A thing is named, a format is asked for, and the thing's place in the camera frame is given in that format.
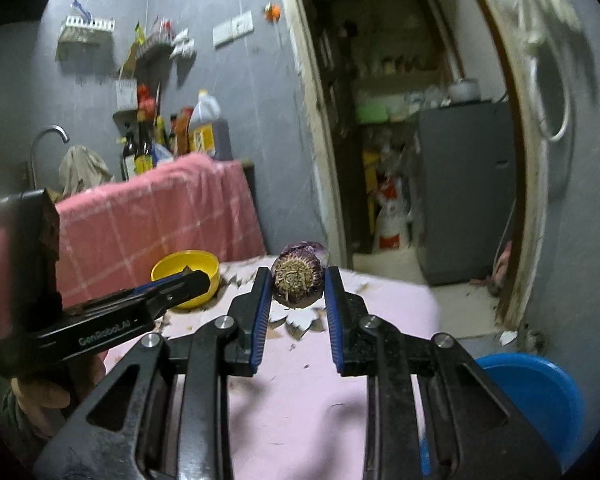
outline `white cloth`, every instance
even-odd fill
[[[86,146],[72,146],[62,159],[58,173],[64,198],[114,180],[107,163]]]

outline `purple onion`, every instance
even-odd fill
[[[297,249],[302,249],[303,251],[314,254],[320,260],[321,266],[323,266],[325,269],[327,268],[329,253],[326,247],[318,242],[298,242],[297,244],[288,245],[282,249],[280,256],[284,256],[285,254]]]
[[[319,300],[327,257],[324,246],[315,242],[285,247],[271,266],[273,298],[289,308],[304,308]]]

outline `light switch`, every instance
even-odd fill
[[[228,22],[216,25],[213,32],[214,47],[218,48],[250,32],[253,32],[253,16],[251,15],[251,11],[236,16]]]
[[[231,22],[232,20],[229,20],[228,22],[220,23],[220,25],[214,27],[214,47],[218,48],[219,46],[234,40]]]
[[[245,12],[244,14],[236,16],[234,19],[232,19],[231,29],[234,35],[234,40],[244,36],[245,34],[253,32],[253,16],[251,15],[251,11]]]

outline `door frame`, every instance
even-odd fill
[[[304,111],[314,147],[313,167],[318,208],[325,227],[330,264],[347,267],[347,244],[326,101],[302,0],[282,0],[286,26],[300,76]]]
[[[528,304],[542,250],[548,199],[547,147],[540,135],[532,111],[533,106],[525,90],[528,88],[524,70],[525,60],[515,33],[498,8],[497,0],[477,2],[500,57],[514,121],[516,222],[509,259],[509,279],[502,291],[496,318],[506,330],[515,330]],[[296,57],[296,69],[304,89],[309,129],[314,141],[315,179],[317,187],[322,188],[320,198],[323,202],[320,204],[320,211],[327,227],[333,262],[335,265],[344,266],[346,245],[340,196],[317,61],[302,0],[282,0],[282,3]]]

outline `plastic jug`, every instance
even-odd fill
[[[193,109],[189,131],[192,127],[208,124],[220,118],[220,105],[216,98],[209,95],[206,90],[198,92],[198,104]]]
[[[220,118],[220,105],[206,90],[198,93],[198,104],[189,121],[189,153],[216,156],[216,138],[213,122]]]

